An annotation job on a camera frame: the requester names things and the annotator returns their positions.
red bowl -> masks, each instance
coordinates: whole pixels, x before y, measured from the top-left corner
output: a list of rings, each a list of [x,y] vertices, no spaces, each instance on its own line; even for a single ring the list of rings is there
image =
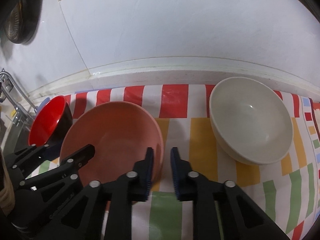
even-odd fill
[[[72,126],[72,114],[64,96],[47,103],[36,116],[29,133],[29,145],[54,145],[63,140]]]

white bowl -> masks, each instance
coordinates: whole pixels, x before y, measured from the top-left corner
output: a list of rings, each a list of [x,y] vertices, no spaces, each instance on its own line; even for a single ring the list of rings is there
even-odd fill
[[[213,133],[235,160],[271,164],[288,153],[293,129],[282,100],[266,85],[250,78],[219,82],[210,95]]]

striped tablecloth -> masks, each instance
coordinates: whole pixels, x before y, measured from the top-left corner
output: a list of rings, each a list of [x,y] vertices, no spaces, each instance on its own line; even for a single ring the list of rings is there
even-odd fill
[[[192,239],[192,203],[178,202],[173,193],[169,160],[172,147],[178,147],[181,157],[207,178],[236,181],[290,239],[302,239],[320,214],[320,143],[312,101],[276,91],[292,118],[292,147],[279,163],[245,165],[230,158],[216,143],[208,113],[213,87],[135,86],[65,97],[74,121],[104,102],[129,101],[149,111],[161,128],[165,143],[161,179],[153,185],[147,202],[133,206],[132,239]],[[32,176],[55,168],[58,163],[58,159],[44,162]]]

bowl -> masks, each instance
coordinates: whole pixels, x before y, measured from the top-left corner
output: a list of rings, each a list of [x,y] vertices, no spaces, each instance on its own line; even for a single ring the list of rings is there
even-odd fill
[[[72,114],[64,96],[48,102],[37,114],[29,133],[29,145],[54,145],[64,139],[72,126]]]
[[[288,153],[293,129],[278,95],[244,77],[219,82],[210,95],[213,133],[222,149],[245,164],[272,164]]]
[[[161,171],[164,157],[162,134],[156,120],[142,107],[123,101],[107,102],[83,114],[68,131],[60,160],[92,144],[95,155],[79,170],[83,186],[92,180],[116,180],[154,150],[152,181]]]

metal faucet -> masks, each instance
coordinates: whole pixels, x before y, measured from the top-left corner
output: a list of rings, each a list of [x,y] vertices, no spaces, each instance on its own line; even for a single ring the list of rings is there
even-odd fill
[[[27,97],[27,95],[22,91],[22,89],[19,87],[19,85],[16,83],[16,81],[13,79],[12,75],[8,73],[7,71],[0,71],[0,75],[5,75],[9,78],[9,80],[12,82],[12,84],[16,87],[16,89],[20,92],[20,94],[24,97],[24,99],[31,105],[31,107],[34,109],[35,113],[38,109],[37,106]],[[33,116],[31,116],[24,107],[19,104],[12,95],[6,90],[5,87],[1,87],[2,92],[7,97],[7,99],[10,101],[10,103],[13,105],[14,109],[16,110],[15,118],[13,119],[13,124],[18,125],[20,120],[24,118],[25,120],[31,118],[34,119]]]

